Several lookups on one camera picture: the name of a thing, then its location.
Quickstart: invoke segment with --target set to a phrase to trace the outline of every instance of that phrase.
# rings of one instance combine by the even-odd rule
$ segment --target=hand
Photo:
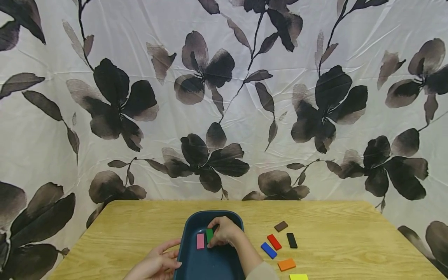
[[[218,225],[218,228],[213,233],[213,238],[207,244],[208,248],[226,244],[230,244],[235,247],[236,238],[238,238],[241,234],[244,235],[243,231],[227,217],[214,218],[213,221],[209,223],[207,228],[212,228],[215,225]]]
[[[123,280],[168,280],[172,279],[174,270],[181,267],[176,261],[179,250],[165,252],[177,246],[181,239],[167,241],[149,252],[149,254],[124,277]]]

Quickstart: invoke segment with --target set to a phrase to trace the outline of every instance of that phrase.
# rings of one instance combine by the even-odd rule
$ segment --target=orange block
[[[281,261],[278,263],[278,265],[279,265],[280,271],[285,271],[285,270],[296,267],[296,263],[294,262],[294,260],[292,258]]]

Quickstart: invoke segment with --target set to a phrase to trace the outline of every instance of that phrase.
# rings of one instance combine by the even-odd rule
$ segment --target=floral curtain
[[[118,199],[366,200],[448,277],[447,1],[0,11],[0,280]]]

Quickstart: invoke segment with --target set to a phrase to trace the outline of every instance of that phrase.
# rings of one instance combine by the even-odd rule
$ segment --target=tray rim
[[[182,248],[183,248],[183,245],[184,245],[183,240],[184,240],[184,236],[185,236],[185,232],[186,232],[186,229],[187,229],[187,224],[188,224],[188,222],[189,222],[193,217],[195,217],[196,215],[199,215],[199,214],[204,213],[204,212],[211,212],[211,213],[213,213],[213,212],[222,212],[222,213],[231,213],[231,214],[234,214],[234,215],[238,218],[238,220],[241,222],[241,230],[244,232],[243,219],[240,217],[240,215],[238,215],[237,213],[235,213],[235,212],[233,212],[233,211],[230,211],[230,210],[201,210],[201,211],[198,211],[198,212],[196,212],[196,213],[193,213],[193,214],[191,214],[190,217],[188,217],[187,221],[185,222],[184,230],[183,230],[183,232],[182,232],[181,245],[180,245],[180,247],[179,247],[179,254],[178,254],[178,256],[177,256],[177,261],[179,261],[179,258],[181,257],[181,252],[182,252]],[[177,269],[174,271],[174,275],[173,275],[173,279],[174,279],[174,280],[176,280],[176,276],[177,276]]]

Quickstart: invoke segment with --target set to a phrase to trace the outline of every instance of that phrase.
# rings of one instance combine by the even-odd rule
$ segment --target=blue block
[[[272,249],[266,242],[261,245],[261,249],[266,252],[266,254],[271,257],[271,259],[274,259],[277,256],[277,253]]]

